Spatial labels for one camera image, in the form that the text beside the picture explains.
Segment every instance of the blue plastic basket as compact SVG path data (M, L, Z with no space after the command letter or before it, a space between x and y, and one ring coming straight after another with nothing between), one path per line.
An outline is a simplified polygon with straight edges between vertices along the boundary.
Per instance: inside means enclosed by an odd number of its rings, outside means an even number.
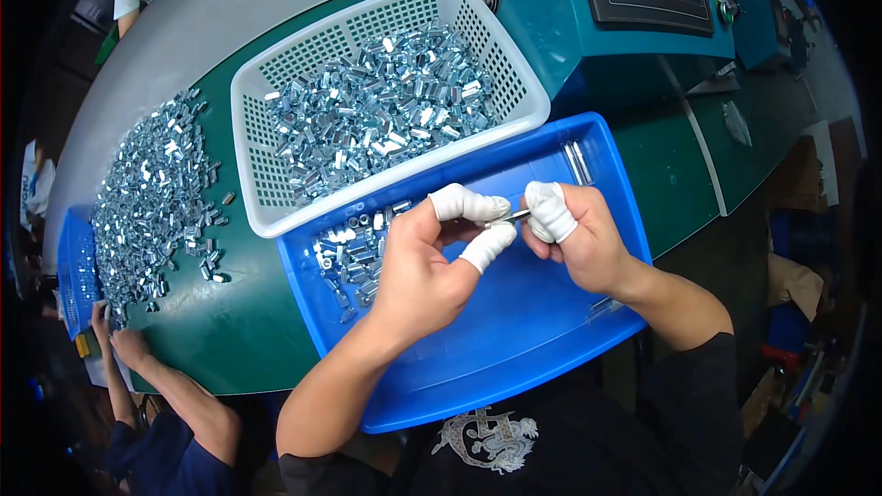
M89 224L91 213L92 208L88 205L67 209L58 240L58 289L71 341L89 327L92 304L101 300L95 266L95 238Z
M424 171L277 238L318 354L325 357L353 324L339 323L339 306L311 252L313 236L361 212L422 199L451 182L502 195L517 207L531 180L573 183L561 149L570 140L579 141L624 245L651 262L631 185L606 122L596 113L561 119ZM463 247L449 246L445 256L454 259ZM602 299L579 289L564 265L537 259L518 238L481 277L457 320L390 366L368 403L362 430L384 433L500 401L584 364L645 327L627 307L592 318L591 305Z

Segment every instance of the teal machine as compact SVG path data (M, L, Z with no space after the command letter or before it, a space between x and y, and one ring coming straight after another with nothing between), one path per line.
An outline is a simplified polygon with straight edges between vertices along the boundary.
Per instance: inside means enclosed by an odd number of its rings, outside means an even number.
M484 0L551 97L551 118L670 99L732 61L722 0Z
M792 61L787 14L780 0L731 0L735 53L745 69L776 71ZM802 31L799 23L794 27Z

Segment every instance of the hand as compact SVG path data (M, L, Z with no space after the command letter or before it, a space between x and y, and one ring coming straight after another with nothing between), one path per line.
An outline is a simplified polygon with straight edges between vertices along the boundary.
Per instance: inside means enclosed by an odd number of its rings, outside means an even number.
M557 182L530 182L521 204L530 230L521 233L540 259L566 263L582 289L618 299L633 281L636 259L628 254L600 190Z
M147 341L138 329L117 329L110 336L110 342L116 349L116 356L136 372L152 356Z
M95 332L95 338L98 339L98 345L105 349L110 343L109 327L107 319L104 318L104 309L109 306L106 300L98 301L92 305L92 329Z
M377 300L365 320L380 325L400 350L449 326L491 260L517 236L508 223L484 230L470 221L499 218L510 209L504 198L451 184L393 219ZM456 240L470 243L448 262L441 250Z

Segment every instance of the navy t-shirt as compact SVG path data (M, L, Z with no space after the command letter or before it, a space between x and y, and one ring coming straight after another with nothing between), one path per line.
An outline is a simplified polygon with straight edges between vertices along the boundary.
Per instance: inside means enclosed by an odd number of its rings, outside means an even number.
M193 440L174 414L157 415L142 438L117 421L105 465L117 483L128 480L133 496L232 496L240 488L234 469Z

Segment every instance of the black t-shirt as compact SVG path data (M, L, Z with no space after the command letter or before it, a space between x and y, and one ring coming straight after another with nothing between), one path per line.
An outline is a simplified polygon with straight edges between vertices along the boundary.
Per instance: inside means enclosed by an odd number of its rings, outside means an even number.
M413 430L391 479L351 457L279 460L289 494L725 494L744 445L735 339L654 365L632 415L565 375Z

